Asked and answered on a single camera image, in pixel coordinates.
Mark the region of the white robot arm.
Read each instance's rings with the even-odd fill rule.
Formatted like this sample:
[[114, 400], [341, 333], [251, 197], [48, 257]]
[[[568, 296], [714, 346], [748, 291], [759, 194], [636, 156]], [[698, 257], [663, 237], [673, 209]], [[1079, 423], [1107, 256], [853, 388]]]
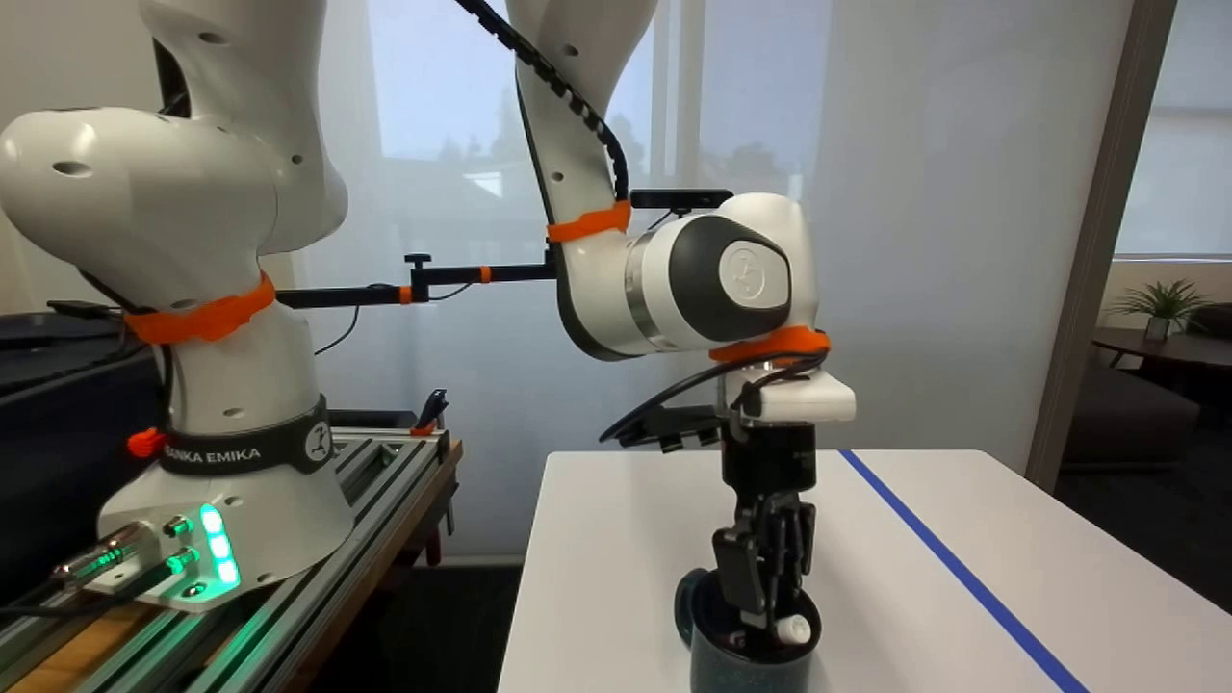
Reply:
[[[810, 325], [800, 209], [665, 188], [665, 220], [608, 123], [663, 0], [454, 0], [511, 53], [514, 123], [541, 206], [537, 278], [568, 343], [603, 364], [698, 350], [727, 447], [810, 432], [828, 337]], [[5, 69], [39, 90], [0, 137], [13, 237], [114, 302], [161, 355], [148, 466], [102, 501], [67, 579], [107, 600], [206, 614], [329, 559], [352, 513], [306, 325], [271, 256], [366, 238], [391, 197], [337, 137], [352, 92], [323, 62], [368, 0], [5, 0]]]

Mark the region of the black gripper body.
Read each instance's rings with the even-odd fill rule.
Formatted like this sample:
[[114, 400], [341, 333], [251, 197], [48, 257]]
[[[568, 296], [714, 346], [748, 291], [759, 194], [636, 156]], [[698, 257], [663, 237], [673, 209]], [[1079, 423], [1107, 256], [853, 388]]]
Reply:
[[816, 487], [816, 427], [744, 427], [727, 423], [721, 442], [724, 482], [744, 504]]

